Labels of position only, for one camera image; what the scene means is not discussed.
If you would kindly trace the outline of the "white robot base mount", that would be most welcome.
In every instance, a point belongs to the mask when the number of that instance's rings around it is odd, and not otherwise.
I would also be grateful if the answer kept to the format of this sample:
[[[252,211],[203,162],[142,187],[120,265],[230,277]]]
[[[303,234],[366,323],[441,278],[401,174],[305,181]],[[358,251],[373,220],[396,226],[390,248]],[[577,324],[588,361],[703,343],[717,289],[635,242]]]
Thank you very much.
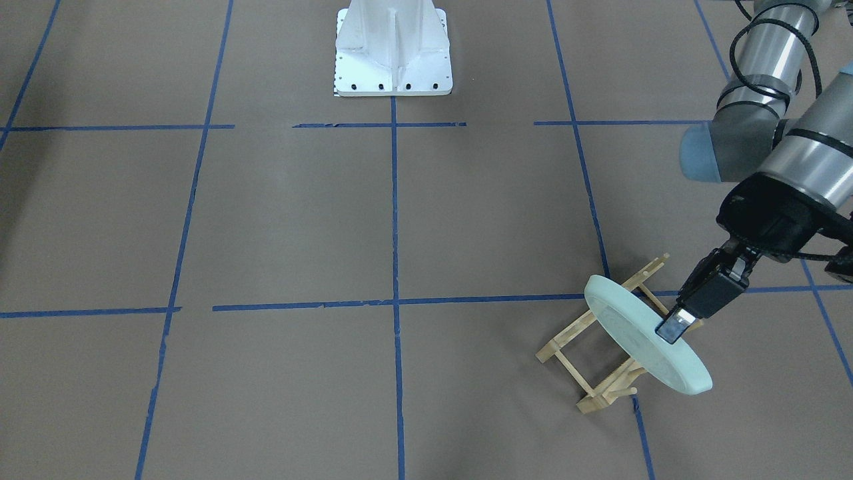
[[[448,17],[432,1],[351,1],[336,17],[333,94],[448,95]]]

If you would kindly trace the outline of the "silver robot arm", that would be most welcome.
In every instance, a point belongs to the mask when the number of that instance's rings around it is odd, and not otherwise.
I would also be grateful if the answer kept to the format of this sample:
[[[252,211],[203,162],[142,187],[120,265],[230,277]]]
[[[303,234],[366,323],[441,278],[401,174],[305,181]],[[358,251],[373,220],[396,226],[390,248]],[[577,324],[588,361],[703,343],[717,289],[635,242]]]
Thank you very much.
[[[680,141],[685,177],[734,183],[701,259],[657,335],[675,343],[745,292],[761,258],[812,259],[851,282],[851,66],[822,84],[811,37],[829,1],[756,1],[729,46],[732,76],[711,121]]]

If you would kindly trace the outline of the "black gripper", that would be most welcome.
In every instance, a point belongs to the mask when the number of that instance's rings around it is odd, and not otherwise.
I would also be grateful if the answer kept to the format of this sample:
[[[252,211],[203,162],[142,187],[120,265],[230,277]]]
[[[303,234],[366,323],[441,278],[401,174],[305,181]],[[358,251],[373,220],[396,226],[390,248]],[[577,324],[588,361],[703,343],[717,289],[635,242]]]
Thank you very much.
[[[716,222],[733,238],[779,259],[793,258],[816,235],[851,246],[851,219],[787,183],[751,175],[723,199]],[[656,328],[670,345],[745,292],[750,259],[714,249],[701,259],[678,292],[673,310]]]

